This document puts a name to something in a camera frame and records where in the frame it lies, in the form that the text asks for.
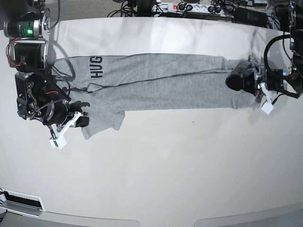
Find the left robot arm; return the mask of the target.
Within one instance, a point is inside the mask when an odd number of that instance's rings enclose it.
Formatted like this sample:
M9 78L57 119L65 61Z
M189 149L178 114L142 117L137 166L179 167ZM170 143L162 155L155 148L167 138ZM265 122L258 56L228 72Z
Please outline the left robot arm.
M262 64L250 73L234 73L225 81L232 90L242 90L254 96L265 95L271 104L276 100L271 98L270 92L295 99L303 95L303 2L290 0L282 8L284 15L279 22L283 34L271 39L266 45ZM278 41L282 42L290 63L287 71L273 69L269 65L269 50Z

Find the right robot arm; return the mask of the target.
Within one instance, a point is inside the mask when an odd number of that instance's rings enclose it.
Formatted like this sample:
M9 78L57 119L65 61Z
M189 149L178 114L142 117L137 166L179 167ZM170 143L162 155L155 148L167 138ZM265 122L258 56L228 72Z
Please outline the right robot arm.
M53 76L47 63L50 31L53 29L50 10L44 0L2 0L0 20L9 39L6 57L15 68L18 115L24 120L38 120L50 128L86 127L89 118L78 104L72 104L71 87L62 90L56 82L66 81Z

